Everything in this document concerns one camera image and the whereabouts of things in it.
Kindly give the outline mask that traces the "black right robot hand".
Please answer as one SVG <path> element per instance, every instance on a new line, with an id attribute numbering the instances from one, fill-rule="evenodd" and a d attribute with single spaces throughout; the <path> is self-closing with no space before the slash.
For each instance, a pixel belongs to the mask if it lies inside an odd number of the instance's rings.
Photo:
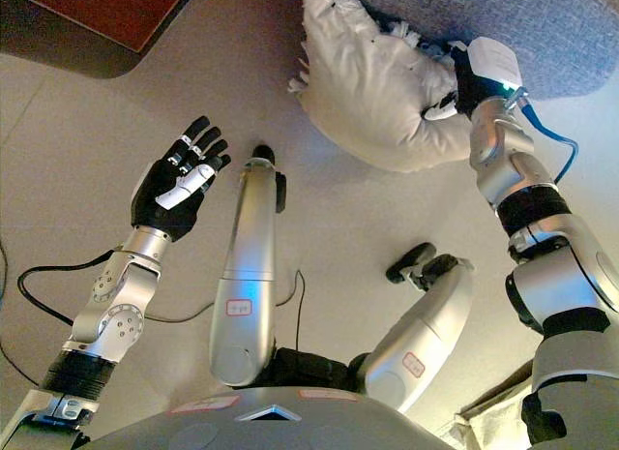
<path id="1" fill-rule="evenodd" d="M 528 95 L 514 51 L 488 37 L 470 43 L 448 41 L 442 44 L 421 42 L 419 48 L 455 72 L 455 87 L 443 98 L 422 110 L 422 118 L 439 121 L 457 114 L 467 117 L 477 106 L 492 97 L 512 108 Z"/>

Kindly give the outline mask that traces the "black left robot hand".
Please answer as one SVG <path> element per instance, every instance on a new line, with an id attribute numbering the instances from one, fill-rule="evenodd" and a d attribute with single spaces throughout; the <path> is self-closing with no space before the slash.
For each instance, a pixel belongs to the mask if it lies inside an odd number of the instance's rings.
<path id="1" fill-rule="evenodd" d="M 143 173 L 133 192 L 131 225 L 151 227 L 175 242 L 188 234 L 219 172 L 231 162 L 221 130 L 202 115 Z"/>

